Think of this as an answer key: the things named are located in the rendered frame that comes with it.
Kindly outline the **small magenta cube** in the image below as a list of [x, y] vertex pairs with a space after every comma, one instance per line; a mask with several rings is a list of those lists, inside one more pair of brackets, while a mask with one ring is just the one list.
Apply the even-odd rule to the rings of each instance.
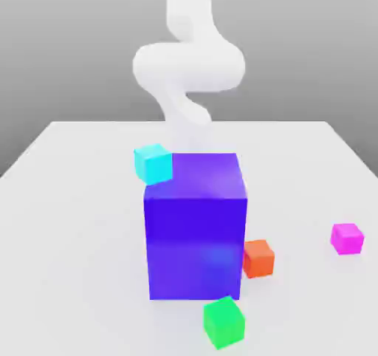
[[353, 223], [334, 224], [330, 242], [338, 255], [360, 254], [365, 236]]

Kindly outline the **large purple box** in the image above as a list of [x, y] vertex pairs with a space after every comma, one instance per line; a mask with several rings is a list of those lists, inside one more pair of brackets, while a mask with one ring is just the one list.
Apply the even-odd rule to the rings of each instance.
[[234, 153], [174, 154], [144, 193], [152, 300], [239, 299], [247, 191]]

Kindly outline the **small orange cube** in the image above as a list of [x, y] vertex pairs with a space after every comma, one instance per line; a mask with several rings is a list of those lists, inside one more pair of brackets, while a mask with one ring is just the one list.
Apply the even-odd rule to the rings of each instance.
[[248, 278], [273, 274], [275, 253], [265, 239], [244, 243], [243, 271]]

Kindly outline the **small cyan cube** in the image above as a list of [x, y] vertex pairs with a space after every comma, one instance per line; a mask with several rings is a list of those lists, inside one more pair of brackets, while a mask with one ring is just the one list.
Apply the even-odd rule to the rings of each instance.
[[173, 178], [173, 155], [159, 143], [134, 150], [137, 176], [146, 185], [155, 185]]

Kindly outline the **small green cube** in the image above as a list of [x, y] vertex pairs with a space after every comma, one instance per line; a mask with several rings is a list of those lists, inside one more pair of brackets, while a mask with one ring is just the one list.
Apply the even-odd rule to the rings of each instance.
[[216, 349], [244, 339], [245, 317], [231, 296], [205, 304], [203, 327]]

